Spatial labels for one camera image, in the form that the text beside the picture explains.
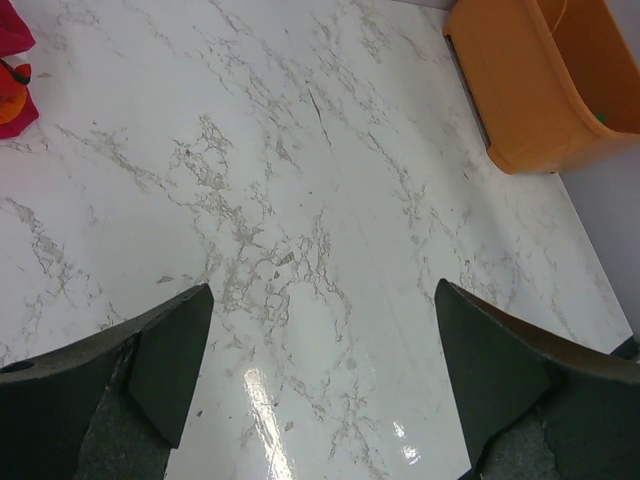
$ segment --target marble table top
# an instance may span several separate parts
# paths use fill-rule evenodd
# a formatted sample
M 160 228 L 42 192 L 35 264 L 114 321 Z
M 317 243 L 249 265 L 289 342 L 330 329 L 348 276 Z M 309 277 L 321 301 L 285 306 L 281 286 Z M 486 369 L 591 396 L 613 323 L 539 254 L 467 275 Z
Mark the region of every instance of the marble table top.
M 41 119 L 0 142 L 0 364 L 209 282 L 170 480 L 454 480 L 442 277 L 608 352 L 630 334 L 556 175 L 489 161 L 444 12 L 21 0 Z

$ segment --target pink fabric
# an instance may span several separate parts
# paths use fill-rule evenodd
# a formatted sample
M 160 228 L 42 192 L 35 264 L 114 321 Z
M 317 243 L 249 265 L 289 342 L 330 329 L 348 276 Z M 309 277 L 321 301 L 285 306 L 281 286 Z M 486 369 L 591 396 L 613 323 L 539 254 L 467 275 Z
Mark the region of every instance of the pink fabric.
M 31 100 L 31 93 L 27 90 L 27 103 L 20 114 L 9 123 L 0 125 L 0 139 L 17 137 L 39 116 L 38 109 Z
M 29 27 L 9 0 L 0 0 L 0 58 L 26 52 L 35 45 Z

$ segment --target gray wall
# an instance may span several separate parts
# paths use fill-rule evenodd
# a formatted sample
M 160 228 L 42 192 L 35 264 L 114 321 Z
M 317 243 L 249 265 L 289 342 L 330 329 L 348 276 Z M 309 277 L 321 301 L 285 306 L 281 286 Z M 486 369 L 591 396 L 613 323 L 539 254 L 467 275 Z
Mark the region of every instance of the gray wall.
M 608 3 L 640 64 L 640 0 Z M 640 340 L 640 147 L 565 173 L 562 180 Z

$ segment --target orange plastic container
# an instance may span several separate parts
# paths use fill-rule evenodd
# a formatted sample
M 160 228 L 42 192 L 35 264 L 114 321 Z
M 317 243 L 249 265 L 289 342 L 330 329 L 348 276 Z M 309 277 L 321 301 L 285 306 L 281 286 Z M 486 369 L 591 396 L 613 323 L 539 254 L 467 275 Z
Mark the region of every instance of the orange plastic container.
M 640 72 L 604 0 L 459 0 L 443 33 L 503 171 L 572 170 L 640 142 Z

